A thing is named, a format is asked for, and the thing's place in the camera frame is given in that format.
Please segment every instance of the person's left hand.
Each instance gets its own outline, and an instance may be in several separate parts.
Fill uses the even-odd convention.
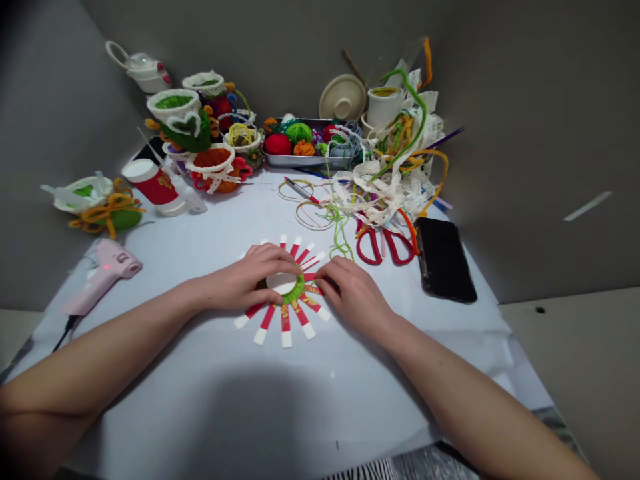
[[[198,310],[247,308],[265,301],[281,303],[282,295],[272,289],[256,290],[260,280],[276,273],[301,275],[302,270],[286,250],[272,243],[252,246],[245,257],[230,266],[181,285]]]

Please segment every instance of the paper craft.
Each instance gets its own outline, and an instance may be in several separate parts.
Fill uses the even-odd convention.
[[[266,243],[266,239],[261,240],[261,244]],[[302,243],[302,237],[296,237],[293,242],[293,248],[291,249],[291,255],[295,258],[295,254],[298,252],[300,248],[300,244]],[[287,236],[282,234],[280,236],[280,248],[287,249]],[[320,260],[326,257],[324,252],[318,253],[316,256],[310,258],[306,262],[303,263],[303,260],[307,257],[307,255],[314,248],[314,243],[310,243],[305,250],[300,254],[300,256],[296,259],[296,262],[303,271],[308,270],[312,266],[318,264]],[[293,314],[298,318],[300,322],[300,326],[302,326],[302,331],[305,334],[307,340],[311,340],[315,336],[315,330],[311,326],[311,322],[309,318],[307,318],[303,305],[306,305],[305,308],[309,308],[310,310],[316,312],[320,318],[324,321],[328,321],[331,318],[331,314],[328,310],[322,308],[318,302],[310,298],[307,294],[313,293],[316,295],[322,295],[322,292],[317,287],[313,285],[307,285],[307,282],[312,282],[315,280],[315,273],[304,273],[303,275],[299,275],[298,277],[294,275],[288,275],[286,273],[279,273],[267,279],[267,285],[269,288],[273,288],[278,293],[282,295],[283,304],[276,305],[275,303],[270,303],[265,316],[256,332],[253,342],[258,345],[263,345],[267,338],[267,331],[269,330],[269,326],[271,324],[271,320],[276,309],[280,310],[281,317],[281,342],[282,348],[290,348],[293,346],[293,338],[291,336],[291,318]],[[258,305],[254,305],[246,310],[243,315],[236,318],[235,326],[238,329],[244,327],[250,319],[252,319],[258,311],[262,310],[265,303],[260,303]]]

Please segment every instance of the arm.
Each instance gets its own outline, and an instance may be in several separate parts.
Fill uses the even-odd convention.
[[[70,342],[0,388],[3,448],[28,477],[52,477],[109,404],[200,310],[281,302],[256,283],[278,272],[300,274],[272,245],[123,313]]]
[[[444,434],[485,475],[518,480],[598,478],[494,381],[394,314],[371,276],[354,262],[334,258],[316,278],[342,318],[398,362]]]

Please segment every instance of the metal tray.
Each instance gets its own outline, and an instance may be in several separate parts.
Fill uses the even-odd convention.
[[[326,119],[300,119],[303,123],[306,123],[309,128],[313,129],[322,129],[324,130],[327,125],[332,124],[333,120]],[[316,167],[318,165],[325,165],[324,157],[305,157],[303,155],[271,155],[265,152],[265,148],[262,147],[262,154],[265,156],[265,159],[269,163],[270,167]],[[352,157],[327,157],[327,161],[329,162],[330,167],[336,168],[346,168],[349,165],[351,160],[355,158],[355,155]]]

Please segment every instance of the white heart decoration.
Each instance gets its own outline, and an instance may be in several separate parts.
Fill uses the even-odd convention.
[[[172,131],[174,131],[176,133],[180,133],[182,135],[187,135],[186,132],[184,132],[183,130],[179,130],[173,124],[176,123],[176,122],[186,123],[192,118],[195,118],[195,132],[189,133],[188,135],[191,135],[192,137],[197,137],[198,134],[200,133],[200,122],[201,122],[201,120],[200,120],[200,115],[198,115],[196,112],[186,112],[185,116],[182,117],[182,118],[176,117],[175,115],[172,115],[167,119],[167,126],[169,127],[170,130],[172,130]]]

